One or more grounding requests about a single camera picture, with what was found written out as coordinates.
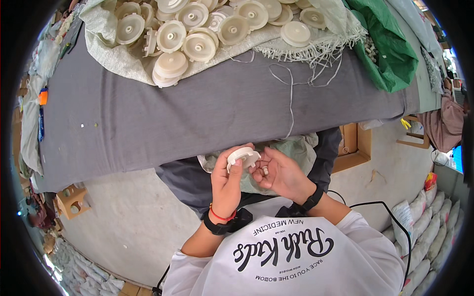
concrete floor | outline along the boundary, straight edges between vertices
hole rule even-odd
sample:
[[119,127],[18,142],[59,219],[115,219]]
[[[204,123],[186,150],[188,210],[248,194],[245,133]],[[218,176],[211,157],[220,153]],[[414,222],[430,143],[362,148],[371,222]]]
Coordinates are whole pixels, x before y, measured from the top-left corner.
[[[412,201],[431,170],[431,150],[395,140],[405,139],[399,121],[373,129],[372,159],[332,176],[330,189],[348,205],[383,200],[391,208]],[[379,171],[372,182],[372,170]],[[64,224],[64,237],[92,261],[130,280],[154,286],[173,252],[199,225],[154,170],[118,173],[84,182],[92,209]],[[382,230],[389,215],[382,205],[357,209],[369,224]]]

left hand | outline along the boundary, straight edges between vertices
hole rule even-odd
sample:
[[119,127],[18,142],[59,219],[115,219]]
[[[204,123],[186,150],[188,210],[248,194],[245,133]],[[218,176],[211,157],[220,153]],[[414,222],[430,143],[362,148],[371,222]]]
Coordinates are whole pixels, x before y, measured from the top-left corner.
[[221,218],[229,218],[240,203],[240,179],[242,177],[242,160],[238,159],[236,164],[230,167],[227,173],[227,157],[237,149],[250,147],[255,149],[252,143],[235,146],[222,152],[216,161],[216,166],[210,175],[212,183],[212,211]]

hand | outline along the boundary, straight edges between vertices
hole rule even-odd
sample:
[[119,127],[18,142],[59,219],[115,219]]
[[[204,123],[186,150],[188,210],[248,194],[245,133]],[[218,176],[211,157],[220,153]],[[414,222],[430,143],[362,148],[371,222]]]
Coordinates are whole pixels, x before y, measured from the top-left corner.
[[[237,149],[250,147],[255,149],[252,143],[235,146],[222,152],[216,161],[216,166],[210,175],[212,183],[212,211],[221,218],[229,218],[240,203],[240,178],[242,177],[242,160],[236,160],[236,164],[230,167],[227,173],[227,157]],[[213,223],[225,224],[225,221],[216,219],[212,214],[209,218]]]
[[[300,205],[316,191],[316,185],[290,157],[269,147],[265,147],[260,156],[262,158],[255,163],[255,167],[249,168],[249,172],[260,187],[271,189]],[[262,169],[264,166],[268,167],[267,176]]]

right hand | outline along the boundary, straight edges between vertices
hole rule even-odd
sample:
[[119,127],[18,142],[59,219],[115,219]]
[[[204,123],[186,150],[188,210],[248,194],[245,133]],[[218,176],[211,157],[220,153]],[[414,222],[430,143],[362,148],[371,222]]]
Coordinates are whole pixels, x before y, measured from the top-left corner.
[[[316,184],[305,176],[296,161],[290,157],[269,147],[265,147],[260,156],[262,158],[255,163],[255,167],[249,168],[260,187],[273,190],[300,205],[316,191]],[[262,169],[264,166],[268,167],[267,176]]]

gray pants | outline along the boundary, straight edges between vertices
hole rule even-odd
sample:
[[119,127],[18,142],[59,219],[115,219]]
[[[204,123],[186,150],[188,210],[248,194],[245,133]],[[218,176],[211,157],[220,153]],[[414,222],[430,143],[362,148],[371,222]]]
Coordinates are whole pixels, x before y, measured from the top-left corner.
[[[308,178],[328,191],[331,173],[336,160],[341,131],[339,127],[317,132],[318,145],[314,147],[316,161]],[[156,174],[185,205],[190,207],[200,217],[212,202],[212,185],[210,174],[206,173],[199,164],[197,157],[185,158],[165,163],[155,168]],[[261,194],[242,192],[242,200],[251,204],[269,197]]]

